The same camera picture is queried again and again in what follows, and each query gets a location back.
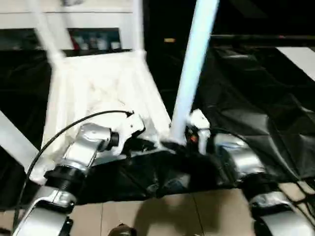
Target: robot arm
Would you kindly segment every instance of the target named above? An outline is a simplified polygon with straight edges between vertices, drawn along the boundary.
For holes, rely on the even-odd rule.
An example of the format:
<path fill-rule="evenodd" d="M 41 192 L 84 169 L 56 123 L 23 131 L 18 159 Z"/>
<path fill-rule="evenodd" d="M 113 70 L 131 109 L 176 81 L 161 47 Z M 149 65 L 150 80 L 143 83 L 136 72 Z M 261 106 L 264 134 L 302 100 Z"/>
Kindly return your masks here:
<path fill-rule="evenodd" d="M 31 201 L 13 235 L 69 235 L 73 221 L 67 215 L 77 202 L 96 154 L 118 144 L 119 134 L 110 128 L 82 125 L 59 164 L 46 173 L 46 184 Z"/>
<path fill-rule="evenodd" d="M 297 214 L 254 151 L 241 139 L 217 134 L 214 145 L 230 178 L 249 202 L 257 236 L 314 236 L 305 217 Z"/>

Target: black cable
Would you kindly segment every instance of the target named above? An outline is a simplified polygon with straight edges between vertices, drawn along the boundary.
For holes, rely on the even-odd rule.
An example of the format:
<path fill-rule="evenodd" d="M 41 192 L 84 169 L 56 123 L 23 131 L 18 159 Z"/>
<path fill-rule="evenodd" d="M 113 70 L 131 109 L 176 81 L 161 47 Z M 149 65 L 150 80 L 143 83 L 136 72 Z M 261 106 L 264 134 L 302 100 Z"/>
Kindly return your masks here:
<path fill-rule="evenodd" d="M 73 123 L 71 123 L 70 125 L 66 126 L 65 128 L 63 128 L 61 131 L 59 131 L 56 135 L 54 135 L 54 137 L 52 137 L 44 146 L 43 148 L 38 152 L 38 154 L 35 156 L 34 160 L 31 162 L 31 165 L 29 167 L 29 170 L 26 174 L 26 178 L 25 178 L 25 181 L 24 181 L 24 185 L 23 185 L 23 188 L 20 192 L 20 195 L 19 195 L 19 198 L 18 198 L 18 201 L 17 201 L 17 205 L 15 207 L 15 212 L 14 212 L 14 218 L 13 218 L 13 228 L 15 228 L 17 222 L 18 222 L 18 218 L 19 218 L 19 214 L 20 214 L 20 208 L 21 208 L 21 202 L 22 202 L 22 197 L 23 197 L 23 193 L 24 193 L 24 190 L 25 190 L 25 186 L 26 184 L 29 182 L 30 180 L 30 176 L 31 176 L 31 173 L 32 173 L 32 170 L 36 164 L 36 162 L 39 160 L 40 156 L 42 155 L 42 153 L 47 149 L 47 147 L 56 139 L 58 138 L 62 133 L 64 133 L 65 131 L 67 131 L 68 129 L 72 128 L 73 126 L 75 126 L 76 124 L 80 123 L 80 122 L 83 122 L 87 119 L 90 119 L 92 117 L 96 117 L 96 116 L 99 116 L 99 115 L 103 115 L 103 114 L 108 114 L 108 113 L 124 113 L 127 115 L 127 117 L 131 116 L 133 113 L 132 112 L 126 112 L 126 111 L 119 111 L 119 110 L 112 110 L 112 111 L 104 111 L 104 112 L 97 112 L 97 113 L 94 113 L 94 114 L 91 114 L 89 116 L 86 116 L 84 118 L 81 118 Z"/>

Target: white fabric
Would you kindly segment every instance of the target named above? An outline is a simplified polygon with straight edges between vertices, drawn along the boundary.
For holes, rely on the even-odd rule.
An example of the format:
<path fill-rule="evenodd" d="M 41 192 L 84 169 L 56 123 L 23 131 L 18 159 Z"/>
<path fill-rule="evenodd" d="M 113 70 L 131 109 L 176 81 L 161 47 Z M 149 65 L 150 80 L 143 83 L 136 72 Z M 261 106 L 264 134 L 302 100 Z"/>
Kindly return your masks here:
<path fill-rule="evenodd" d="M 27 1 L 52 67 L 43 145 L 68 124 L 107 110 L 139 114 L 146 128 L 143 138 L 158 141 L 160 136 L 168 135 L 170 118 L 144 60 L 141 0 L 134 0 L 133 4 L 134 52 L 70 58 L 56 47 L 39 1 Z M 106 114 L 86 122 L 115 130 L 124 119 L 124 114 Z M 43 173 L 62 157 L 78 127 L 68 130 L 49 146 L 32 172 L 33 181 L 43 184 Z"/>

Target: metal rod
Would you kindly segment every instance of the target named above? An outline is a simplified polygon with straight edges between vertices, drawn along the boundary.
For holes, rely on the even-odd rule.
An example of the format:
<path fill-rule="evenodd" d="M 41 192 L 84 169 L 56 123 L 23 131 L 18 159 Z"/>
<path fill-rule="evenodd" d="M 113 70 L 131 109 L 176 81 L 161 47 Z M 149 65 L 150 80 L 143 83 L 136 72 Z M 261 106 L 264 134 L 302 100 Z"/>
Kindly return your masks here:
<path fill-rule="evenodd" d="M 170 131 L 172 141 L 185 144 L 187 118 L 196 94 L 219 0 L 197 0 Z"/>
<path fill-rule="evenodd" d="M 28 171 L 38 153 L 34 145 L 0 111 L 0 146 Z"/>

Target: shelf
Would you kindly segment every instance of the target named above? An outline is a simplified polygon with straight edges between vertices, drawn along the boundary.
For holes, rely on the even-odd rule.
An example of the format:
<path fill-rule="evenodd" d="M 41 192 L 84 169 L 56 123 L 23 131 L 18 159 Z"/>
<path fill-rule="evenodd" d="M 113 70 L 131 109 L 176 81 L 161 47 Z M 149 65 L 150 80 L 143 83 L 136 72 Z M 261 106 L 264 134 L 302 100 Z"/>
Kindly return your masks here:
<path fill-rule="evenodd" d="M 82 4 L 61 7 L 61 0 L 38 0 L 43 12 L 131 12 L 131 0 L 84 0 Z M 0 0 L 1 13 L 28 13 L 27 0 Z"/>

